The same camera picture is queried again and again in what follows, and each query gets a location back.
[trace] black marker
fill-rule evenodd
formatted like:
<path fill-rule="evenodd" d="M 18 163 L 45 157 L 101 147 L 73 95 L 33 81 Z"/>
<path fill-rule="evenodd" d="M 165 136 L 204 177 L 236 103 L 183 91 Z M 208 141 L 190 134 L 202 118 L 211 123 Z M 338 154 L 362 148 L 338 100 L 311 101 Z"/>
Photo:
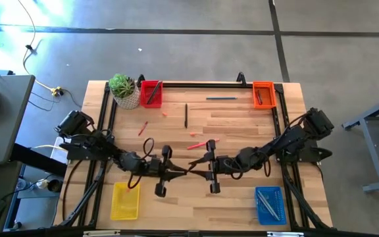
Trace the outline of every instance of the black marker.
<path fill-rule="evenodd" d="M 188 128 L 188 104 L 185 104 L 185 128 Z"/>

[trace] concrete floor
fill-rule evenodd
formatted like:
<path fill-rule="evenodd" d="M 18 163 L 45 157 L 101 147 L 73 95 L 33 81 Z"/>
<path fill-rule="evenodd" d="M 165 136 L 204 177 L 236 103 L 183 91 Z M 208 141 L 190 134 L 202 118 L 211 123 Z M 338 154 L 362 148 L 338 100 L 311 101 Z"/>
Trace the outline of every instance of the concrete floor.
<path fill-rule="evenodd" d="M 273 29 L 267 0 L 23 2 L 37 26 Z M 275 0 L 275 4 L 281 30 L 379 32 L 379 1 Z M 16 1 L 0 0 L 0 24 L 30 25 L 30 20 Z M 31 37 L 15 28 L 0 32 L 0 68 L 24 73 L 24 45 Z M 320 142 L 334 152 L 322 162 L 334 226 L 379 234 L 379 192 L 364 194 L 361 188 L 378 180 L 363 135 L 359 129 L 345 132 L 339 126 L 379 102 L 379 38 L 287 36 L 282 41 L 290 81 L 301 83 L 307 107 L 323 109 L 336 125 Z M 163 80 L 234 81 L 243 71 L 249 81 L 282 81 L 274 36 L 39 33 L 34 46 L 38 42 L 28 70 L 50 86 L 69 89 L 79 102 L 88 80 L 107 80 L 116 72 Z M 34 92 L 50 98 L 38 85 Z M 50 107 L 37 97 L 31 101 Z M 51 112 L 29 105 L 17 142 L 52 144 L 53 127 L 72 109 L 77 108 L 69 97 Z M 49 226 L 55 204 L 53 199 L 22 201 L 17 219 L 25 228 Z M 34 217 L 22 214 L 31 205 L 41 211 Z"/>

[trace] orange bin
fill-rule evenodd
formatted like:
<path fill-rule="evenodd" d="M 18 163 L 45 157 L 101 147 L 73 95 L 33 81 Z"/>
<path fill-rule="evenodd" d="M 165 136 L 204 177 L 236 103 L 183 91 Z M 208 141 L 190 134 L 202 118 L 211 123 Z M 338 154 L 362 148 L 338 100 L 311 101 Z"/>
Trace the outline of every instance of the orange bin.
<path fill-rule="evenodd" d="M 258 100 L 257 91 L 260 91 L 261 101 Z M 254 108 L 271 109 L 276 106 L 276 92 L 273 82 L 253 82 Z"/>

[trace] blue pen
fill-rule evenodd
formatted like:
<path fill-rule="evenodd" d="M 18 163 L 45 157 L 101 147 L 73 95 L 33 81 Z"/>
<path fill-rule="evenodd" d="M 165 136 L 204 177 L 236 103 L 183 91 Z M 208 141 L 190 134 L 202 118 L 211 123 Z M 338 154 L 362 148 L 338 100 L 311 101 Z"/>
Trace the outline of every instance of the blue pen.
<path fill-rule="evenodd" d="M 206 99 L 237 99 L 237 97 L 207 97 Z"/>

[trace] red pen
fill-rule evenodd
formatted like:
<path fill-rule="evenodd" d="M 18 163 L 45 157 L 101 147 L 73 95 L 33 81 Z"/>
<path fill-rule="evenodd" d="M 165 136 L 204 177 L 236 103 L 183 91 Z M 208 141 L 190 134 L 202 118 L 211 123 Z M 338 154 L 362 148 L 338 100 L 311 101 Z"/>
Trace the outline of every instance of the red pen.
<path fill-rule="evenodd" d="M 140 136 L 142 133 L 143 133 L 143 131 L 144 131 L 144 129 L 145 129 L 145 127 L 147 126 L 147 121 L 145 121 L 145 123 L 144 123 L 144 125 L 143 125 L 143 128 L 141 129 L 141 131 L 139 131 L 139 134 L 138 134 L 138 136 Z"/>
<path fill-rule="evenodd" d="M 207 142 L 201 142 L 199 144 L 195 144 L 195 145 L 191 145 L 189 147 L 187 147 L 187 149 L 194 149 L 194 148 L 197 148 L 197 147 L 201 147 L 202 145 L 205 145 Z"/>

